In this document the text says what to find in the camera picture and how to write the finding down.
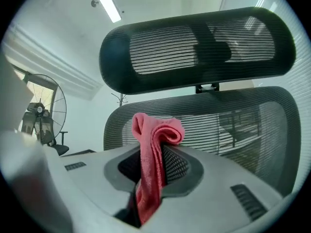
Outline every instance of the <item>standing fan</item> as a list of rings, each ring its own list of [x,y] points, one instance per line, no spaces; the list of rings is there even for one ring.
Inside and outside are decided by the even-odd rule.
[[[28,88],[34,96],[28,105],[23,117],[22,132],[35,134],[41,144],[48,144],[55,148],[59,155],[69,150],[64,146],[62,132],[67,114],[67,105],[64,93],[52,78],[34,74],[29,76]],[[62,134],[62,145],[57,145],[55,138]]]

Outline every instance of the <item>red cloth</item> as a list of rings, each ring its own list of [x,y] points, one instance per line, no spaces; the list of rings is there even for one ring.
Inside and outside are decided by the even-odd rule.
[[[138,214],[144,224],[160,205],[160,192],[165,186],[161,142],[180,143],[185,130],[176,118],[156,119],[136,113],[133,136],[140,142],[141,180],[136,191]]]

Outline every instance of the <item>white ceiling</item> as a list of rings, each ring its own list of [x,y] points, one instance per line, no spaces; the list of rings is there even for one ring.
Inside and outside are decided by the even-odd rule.
[[[14,22],[61,60],[102,82],[99,50],[107,33],[129,23],[217,11],[222,0],[114,0],[122,20],[112,23],[92,0],[28,0]]]

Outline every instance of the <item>fluorescent tube light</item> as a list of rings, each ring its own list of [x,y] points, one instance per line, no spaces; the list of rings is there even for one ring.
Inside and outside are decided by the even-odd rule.
[[[106,10],[112,22],[117,22],[121,20],[120,14],[112,0],[99,0],[99,1],[102,3],[104,9]]]

